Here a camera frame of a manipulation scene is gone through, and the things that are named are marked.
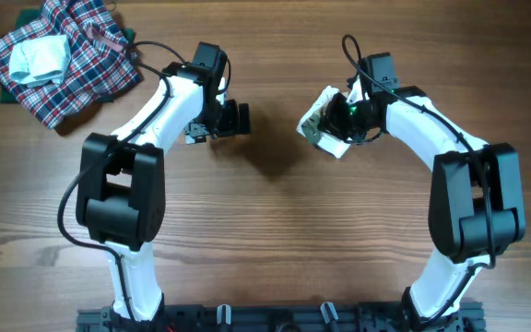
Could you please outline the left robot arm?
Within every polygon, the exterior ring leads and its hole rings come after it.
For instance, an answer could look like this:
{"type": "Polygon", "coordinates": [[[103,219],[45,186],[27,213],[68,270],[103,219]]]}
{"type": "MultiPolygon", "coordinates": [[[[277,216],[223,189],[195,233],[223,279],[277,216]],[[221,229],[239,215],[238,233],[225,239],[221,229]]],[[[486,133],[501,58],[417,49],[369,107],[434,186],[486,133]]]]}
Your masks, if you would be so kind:
{"type": "Polygon", "coordinates": [[[173,62],[158,76],[155,94],[129,123],[88,136],[70,185],[86,247],[105,252],[111,264],[107,328],[150,330],[162,316],[152,242],[165,214],[164,158],[177,137],[196,144],[251,131],[248,105],[226,97],[230,59],[219,46],[201,42],[192,61],[173,62]]]}

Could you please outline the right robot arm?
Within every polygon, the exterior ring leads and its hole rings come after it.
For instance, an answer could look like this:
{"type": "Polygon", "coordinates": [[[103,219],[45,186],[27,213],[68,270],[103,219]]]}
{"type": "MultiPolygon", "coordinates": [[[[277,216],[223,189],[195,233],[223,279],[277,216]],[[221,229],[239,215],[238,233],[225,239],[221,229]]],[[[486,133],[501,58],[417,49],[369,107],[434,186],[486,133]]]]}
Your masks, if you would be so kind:
{"type": "Polygon", "coordinates": [[[489,144],[440,113],[416,86],[401,86],[391,54],[358,61],[349,93],[326,88],[300,125],[319,148],[340,158],[351,145],[383,134],[406,144],[430,169],[428,227],[434,245],[421,276],[405,290],[403,311],[417,330],[443,325],[482,269],[492,269],[525,235],[519,157],[489,144]]]}

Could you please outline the white baby shirt tan sleeves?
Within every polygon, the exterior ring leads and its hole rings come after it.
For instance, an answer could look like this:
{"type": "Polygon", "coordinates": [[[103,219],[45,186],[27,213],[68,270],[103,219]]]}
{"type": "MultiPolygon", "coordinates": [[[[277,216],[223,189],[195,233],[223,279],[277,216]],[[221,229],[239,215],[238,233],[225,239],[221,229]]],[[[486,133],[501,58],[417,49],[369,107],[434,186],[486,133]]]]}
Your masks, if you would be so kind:
{"type": "Polygon", "coordinates": [[[322,112],[338,92],[339,89],[332,88],[331,86],[324,88],[311,108],[300,119],[296,131],[304,136],[311,145],[331,154],[339,160],[349,149],[349,144],[335,136],[324,133],[319,128],[322,120],[322,112]]]}

